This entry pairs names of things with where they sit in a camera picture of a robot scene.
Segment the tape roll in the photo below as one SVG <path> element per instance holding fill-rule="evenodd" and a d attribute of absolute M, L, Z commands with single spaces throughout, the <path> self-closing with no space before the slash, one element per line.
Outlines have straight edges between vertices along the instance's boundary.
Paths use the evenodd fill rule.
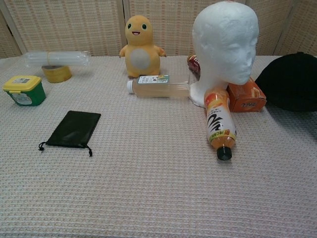
<path fill-rule="evenodd" d="M 61 83 L 72 77 L 68 66 L 42 66 L 44 75 L 50 83 Z"/>

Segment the yellow lid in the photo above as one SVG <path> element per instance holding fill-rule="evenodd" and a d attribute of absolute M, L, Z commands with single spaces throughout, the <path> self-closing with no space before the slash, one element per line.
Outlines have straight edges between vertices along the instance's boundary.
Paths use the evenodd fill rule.
<path fill-rule="evenodd" d="M 4 91 L 31 91 L 41 82 L 41 78 L 30 75 L 12 77 L 2 87 Z"/>

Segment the clear plastic bottle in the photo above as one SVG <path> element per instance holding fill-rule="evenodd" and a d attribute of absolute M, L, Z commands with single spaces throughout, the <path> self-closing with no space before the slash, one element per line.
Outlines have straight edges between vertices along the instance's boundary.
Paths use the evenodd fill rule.
<path fill-rule="evenodd" d="M 231 149 L 235 144 L 236 128 L 229 110 L 229 95 L 222 88 L 209 89 L 205 93 L 207 112 L 207 139 L 217 150 L 220 160 L 232 157 Z"/>
<path fill-rule="evenodd" d="M 138 97 L 188 97 L 189 75 L 140 76 L 128 81 L 127 90 Z"/>

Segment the black bottle cap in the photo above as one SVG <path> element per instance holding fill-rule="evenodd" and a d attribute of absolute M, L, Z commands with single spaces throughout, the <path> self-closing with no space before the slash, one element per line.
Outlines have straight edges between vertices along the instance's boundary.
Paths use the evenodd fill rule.
<path fill-rule="evenodd" d="M 217 149 L 217 156 L 220 160 L 230 160 L 232 157 L 231 149 L 226 146 L 222 146 Z"/>

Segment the plush toy belly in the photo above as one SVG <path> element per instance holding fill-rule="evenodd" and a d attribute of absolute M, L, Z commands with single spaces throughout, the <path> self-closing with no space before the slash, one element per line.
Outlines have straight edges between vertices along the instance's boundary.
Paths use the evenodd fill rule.
<path fill-rule="evenodd" d="M 150 55 L 143 49 L 135 49 L 130 54 L 130 62 L 134 68 L 147 69 L 151 64 Z"/>

